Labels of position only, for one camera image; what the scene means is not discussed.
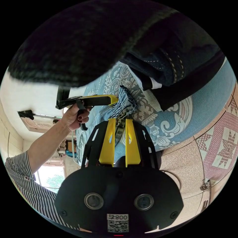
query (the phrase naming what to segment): tile floor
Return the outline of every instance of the tile floor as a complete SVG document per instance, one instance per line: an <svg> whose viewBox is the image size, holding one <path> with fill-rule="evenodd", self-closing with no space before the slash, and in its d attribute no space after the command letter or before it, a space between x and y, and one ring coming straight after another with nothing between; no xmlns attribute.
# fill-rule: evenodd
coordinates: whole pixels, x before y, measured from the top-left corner
<svg viewBox="0 0 238 238"><path fill-rule="evenodd" d="M238 157L238 84L217 117L194 137L164 150L161 170L180 180L184 208L170 226L201 213L229 179ZM201 191L203 179L212 187Z"/></svg>

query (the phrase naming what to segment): wall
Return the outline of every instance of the wall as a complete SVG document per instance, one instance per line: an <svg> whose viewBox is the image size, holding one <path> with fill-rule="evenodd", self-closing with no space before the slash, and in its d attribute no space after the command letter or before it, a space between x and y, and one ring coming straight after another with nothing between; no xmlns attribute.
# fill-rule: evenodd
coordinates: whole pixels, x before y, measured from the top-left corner
<svg viewBox="0 0 238 238"><path fill-rule="evenodd" d="M24 140L24 142L23 142L23 152L28 150L32 143L33 143L33 141ZM57 152L55 152L52 157L58 157L58 156L59 156L59 154ZM73 173L76 170L81 168L79 165L77 165L73 161L73 158L68 157L67 155L64 155L62 157L62 159L64 160L64 164L65 164L65 173L66 173L65 176L66 177L69 176L71 173Z"/></svg>
<svg viewBox="0 0 238 238"><path fill-rule="evenodd" d="M69 96L83 95L85 88L71 88ZM62 111L55 108L57 91L56 85L22 83L11 78L8 72L5 73L0 99L7 118L23 139L34 141L42 133L28 131L17 111L32 110L37 114L61 117Z"/></svg>
<svg viewBox="0 0 238 238"><path fill-rule="evenodd" d="M23 151L23 139L12 127L3 110L0 100L0 151L3 162L7 157L21 154Z"/></svg>
<svg viewBox="0 0 238 238"><path fill-rule="evenodd" d="M81 168L78 164L76 164L73 160L73 158L65 155L63 156L64 158L64 163L65 163L65 172L66 176L69 176L71 173L77 171L78 169Z"/></svg>

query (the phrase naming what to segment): blue towel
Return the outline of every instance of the blue towel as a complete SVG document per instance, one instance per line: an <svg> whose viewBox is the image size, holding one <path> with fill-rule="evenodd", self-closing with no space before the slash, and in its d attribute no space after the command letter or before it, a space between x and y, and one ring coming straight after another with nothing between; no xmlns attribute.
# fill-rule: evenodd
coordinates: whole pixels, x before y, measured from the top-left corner
<svg viewBox="0 0 238 238"><path fill-rule="evenodd" d="M81 129L76 130L77 139L77 159L78 164L81 166L82 158L84 153L85 144L88 141L94 127L103 121L107 121L110 118L116 118L116 135L115 135L115 145L122 136L122 132L125 127L125 118L130 118L138 110L138 104L133 98L129 90L120 86L118 92L118 103L112 106L102 106L99 113L94 114L94 108L91 110L90 115L95 116L95 119L91 125L86 124L88 127L87 131L82 131Z"/></svg>

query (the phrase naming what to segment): printed number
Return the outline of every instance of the printed number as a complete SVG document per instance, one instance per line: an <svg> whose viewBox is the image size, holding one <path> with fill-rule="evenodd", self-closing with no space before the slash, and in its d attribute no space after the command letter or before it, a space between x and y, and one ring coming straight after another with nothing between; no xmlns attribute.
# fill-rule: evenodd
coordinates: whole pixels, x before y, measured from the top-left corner
<svg viewBox="0 0 238 238"><path fill-rule="evenodd" d="M118 219L119 219L119 220L123 220L123 219L124 219L124 220L127 220L127 216L126 216L126 215L125 215L125 216L122 216L122 215L121 215L121 216L115 216L115 218L116 218L117 220L118 220Z"/></svg>

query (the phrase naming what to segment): fabric stitching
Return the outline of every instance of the fabric stitching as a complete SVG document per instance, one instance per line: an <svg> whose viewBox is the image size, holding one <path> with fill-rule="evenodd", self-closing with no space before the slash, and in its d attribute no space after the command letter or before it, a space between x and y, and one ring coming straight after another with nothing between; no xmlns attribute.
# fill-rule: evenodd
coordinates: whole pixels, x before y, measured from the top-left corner
<svg viewBox="0 0 238 238"><path fill-rule="evenodd" d="M182 78L183 78L183 75L184 75L183 62L182 62L181 58L179 57L178 53L177 53L176 51L175 51L175 53L176 53L176 55L178 56L178 59L179 59L179 61L180 61L180 63L181 63L182 75L181 75L181 78L180 78L180 79L182 79Z"/></svg>
<svg viewBox="0 0 238 238"><path fill-rule="evenodd" d="M169 61L170 61L170 64L172 65L172 68L173 68L173 71L174 71L174 82L177 82L177 71L176 71L176 69L175 69L175 67L174 67L174 64L173 64L173 62L172 62L172 59L169 57L169 55L168 55L167 52L165 52L165 53L166 53L166 55L168 56Z"/></svg>

